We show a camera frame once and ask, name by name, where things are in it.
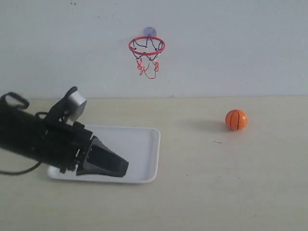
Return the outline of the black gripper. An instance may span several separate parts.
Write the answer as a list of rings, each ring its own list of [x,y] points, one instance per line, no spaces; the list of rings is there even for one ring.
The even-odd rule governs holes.
[[[122,178],[129,162],[106,147],[85,125],[75,122],[44,122],[38,147],[39,161],[56,167],[61,173],[74,171],[82,154],[90,144],[85,156],[85,169],[78,167],[77,176],[101,175]]]

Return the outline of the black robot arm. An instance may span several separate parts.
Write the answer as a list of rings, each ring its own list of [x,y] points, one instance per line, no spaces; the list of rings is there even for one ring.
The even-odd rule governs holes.
[[[129,162],[79,122],[64,121],[67,98],[48,112],[27,113],[29,102],[15,92],[0,98],[0,146],[24,157],[81,175],[122,178]]]

